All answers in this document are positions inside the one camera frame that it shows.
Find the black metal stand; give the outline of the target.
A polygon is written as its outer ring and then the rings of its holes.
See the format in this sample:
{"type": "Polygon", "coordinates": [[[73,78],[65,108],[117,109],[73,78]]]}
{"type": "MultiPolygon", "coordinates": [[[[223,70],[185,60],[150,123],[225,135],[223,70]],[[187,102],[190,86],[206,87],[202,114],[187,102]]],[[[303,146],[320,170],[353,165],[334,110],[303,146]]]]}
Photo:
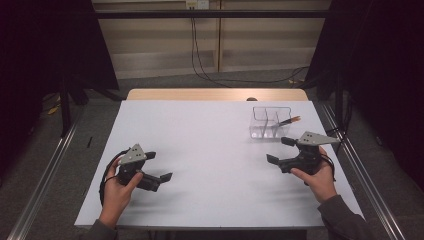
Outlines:
{"type": "Polygon", "coordinates": [[[71,127],[71,113],[69,106],[69,95],[67,87],[67,78],[62,77],[60,82],[60,106],[62,108],[62,133],[61,136],[65,137],[71,127]]]}
{"type": "Polygon", "coordinates": [[[344,130],[343,124],[343,79],[341,71],[337,71],[337,85],[335,89],[335,117],[339,131],[344,130]]]}

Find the black curtain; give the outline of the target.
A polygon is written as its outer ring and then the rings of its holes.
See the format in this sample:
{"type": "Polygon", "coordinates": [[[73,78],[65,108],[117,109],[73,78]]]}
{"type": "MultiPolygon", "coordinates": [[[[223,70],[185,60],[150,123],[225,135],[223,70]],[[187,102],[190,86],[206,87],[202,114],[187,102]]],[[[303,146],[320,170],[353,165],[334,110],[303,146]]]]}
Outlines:
{"type": "Polygon", "coordinates": [[[339,81],[424,190],[424,0],[331,0],[307,73],[326,99],[339,81]]]}
{"type": "Polygon", "coordinates": [[[119,88],[92,0],[0,0],[0,101],[119,88]]]}

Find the person's right hand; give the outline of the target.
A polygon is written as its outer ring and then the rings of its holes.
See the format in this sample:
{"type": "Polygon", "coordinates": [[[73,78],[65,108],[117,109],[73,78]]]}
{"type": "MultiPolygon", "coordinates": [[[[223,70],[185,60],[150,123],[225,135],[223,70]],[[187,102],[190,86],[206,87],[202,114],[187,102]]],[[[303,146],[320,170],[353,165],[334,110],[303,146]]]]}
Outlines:
{"type": "Polygon", "coordinates": [[[309,175],[297,168],[292,168],[291,173],[309,186],[319,203],[324,203],[337,195],[333,170],[325,161],[321,162],[318,171],[314,175],[309,175]]]}

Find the person's left hand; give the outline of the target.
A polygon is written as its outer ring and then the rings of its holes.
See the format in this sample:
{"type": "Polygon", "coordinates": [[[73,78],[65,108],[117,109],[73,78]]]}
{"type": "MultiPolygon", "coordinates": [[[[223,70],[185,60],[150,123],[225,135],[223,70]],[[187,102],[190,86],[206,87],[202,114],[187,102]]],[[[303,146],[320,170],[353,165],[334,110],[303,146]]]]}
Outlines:
{"type": "Polygon", "coordinates": [[[104,199],[99,221],[114,229],[126,206],[131,200],[133,190],[143,178],[142,173],[136,173],[127,185],[121,185],[115,176],[119,159],[110,166],[105,181],[104,199]]]}

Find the aluminium frame rail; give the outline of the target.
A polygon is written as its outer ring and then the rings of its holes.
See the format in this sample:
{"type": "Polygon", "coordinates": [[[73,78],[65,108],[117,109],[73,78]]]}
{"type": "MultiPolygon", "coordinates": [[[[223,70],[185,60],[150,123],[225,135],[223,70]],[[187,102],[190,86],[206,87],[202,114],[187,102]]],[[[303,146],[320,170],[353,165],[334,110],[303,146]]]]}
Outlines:
{"type": "Polygon", "coordinates": [[[57,170],[68,150],[70,143],[73,140],[74,134],[80,122],[80,119],[85,111],[84,107],[78,107],[74,121],[71,123],[66,134],[60,138],[57,147],[51,156],[49,163],[43,172],[41,179],[21,212],[17,222],[12,228],[7,240],[25,240],[28,232],[34,222],[34,219],[46,197],[47,191],[52,184],[52,179],[56,175],[57,170]]]}
{"type": "Polygon", "coordinates": [[[359,155],[357,154],[354,146],[352,145],[349,137],[344,131],[341,131],[339,124],[336,122],[336,116],[329,104],[322,105],[322,111],[324,112],[327,121],[332,128],[335,128],[337,137],[341,140],[341,146],[344,154],[347,156],[349,163],[351,164],[353,171],[355,172],[358,181],[367,196],[367,199],[371,203],[374,211],[376,212],[378,219],[380,220],[385,232],[390,240],[406,240],[402,233],[399,225],[392,214],[391,210],[387,206],[370,175],[368,174],[365,166],[363,165],[359,155]]]}

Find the clear acrylic pen organizer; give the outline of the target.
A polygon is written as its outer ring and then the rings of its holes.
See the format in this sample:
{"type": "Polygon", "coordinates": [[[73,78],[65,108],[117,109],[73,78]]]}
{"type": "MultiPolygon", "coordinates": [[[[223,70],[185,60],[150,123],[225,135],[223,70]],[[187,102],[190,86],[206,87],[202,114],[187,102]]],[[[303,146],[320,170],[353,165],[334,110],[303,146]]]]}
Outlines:
{"type": "Polygon", "coordinates": [[[290,123],[282,122],[291,119],[290,107],[255,106],[250,120],[250,137],[253,139],[279,139],[285,137],[290,123]]]}

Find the black metal crossbar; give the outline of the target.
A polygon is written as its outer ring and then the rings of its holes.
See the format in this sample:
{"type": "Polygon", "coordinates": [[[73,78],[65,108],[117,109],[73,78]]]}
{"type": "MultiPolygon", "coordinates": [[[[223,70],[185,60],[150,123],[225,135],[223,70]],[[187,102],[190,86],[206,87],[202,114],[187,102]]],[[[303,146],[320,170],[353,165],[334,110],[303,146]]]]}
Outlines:
{"type": "Polygon", "coordinates": [[[327,10],[98,10],[99,19],[154,19],[154,18],[326,18],[327,10]]]}

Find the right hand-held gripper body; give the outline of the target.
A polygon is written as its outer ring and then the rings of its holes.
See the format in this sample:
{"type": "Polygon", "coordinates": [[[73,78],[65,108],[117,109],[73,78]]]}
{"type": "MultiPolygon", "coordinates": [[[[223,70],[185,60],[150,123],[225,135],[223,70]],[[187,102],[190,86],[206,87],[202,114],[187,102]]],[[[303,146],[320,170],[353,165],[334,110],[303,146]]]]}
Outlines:
{"type": "Polygon", "coordinates": [[[306,131],[297,140],[296,147],[299,154],[291,159],[280,160],[277,165],[283,173],[289,173],[292,168],[302,170],[309,175],[314,175],[325,158],[320,153],[319,147],[325,144],[338,143],[337,138],[306,131]]]}

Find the wooden table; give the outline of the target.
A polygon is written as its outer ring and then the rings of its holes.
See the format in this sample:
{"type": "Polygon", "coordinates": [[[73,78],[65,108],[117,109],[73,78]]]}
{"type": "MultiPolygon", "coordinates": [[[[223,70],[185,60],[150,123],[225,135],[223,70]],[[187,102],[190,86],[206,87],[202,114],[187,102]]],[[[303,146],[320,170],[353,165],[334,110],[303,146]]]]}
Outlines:
{"type": "Polygon", "coordinates": [[[267,88],[169,88],[132,89],[128,100],[183,100],[183,101],[307,101],[301,89],[267,88]]]}

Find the white wall socket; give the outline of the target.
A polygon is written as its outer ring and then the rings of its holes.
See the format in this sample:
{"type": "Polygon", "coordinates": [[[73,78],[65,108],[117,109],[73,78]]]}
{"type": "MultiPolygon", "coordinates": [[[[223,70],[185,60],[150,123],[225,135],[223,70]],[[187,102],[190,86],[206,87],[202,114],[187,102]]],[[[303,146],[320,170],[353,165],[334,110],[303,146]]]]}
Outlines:
{"type": "Polygon", "coordinates": [[[188,10],[208,10],[210,7],[209,0],[185,0],[188,10]]]}

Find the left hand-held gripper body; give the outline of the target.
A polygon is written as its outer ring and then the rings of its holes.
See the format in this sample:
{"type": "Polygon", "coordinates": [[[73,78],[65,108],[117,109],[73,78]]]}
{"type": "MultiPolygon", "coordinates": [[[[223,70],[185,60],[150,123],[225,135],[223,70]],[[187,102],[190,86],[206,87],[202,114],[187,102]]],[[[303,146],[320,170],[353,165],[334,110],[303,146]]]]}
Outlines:
{"type": "MultiPolygon", "coordinates": [[[[130,148],[119,160],[118,181],[121,185],[127,185],[136,173],[141,172],[146,162],[146,155],[139,144],[130,148]]],[[[137,187],[146,191],[156,192],[161,184],[160,178],[143,174],[142,180],[137,187]]]]}

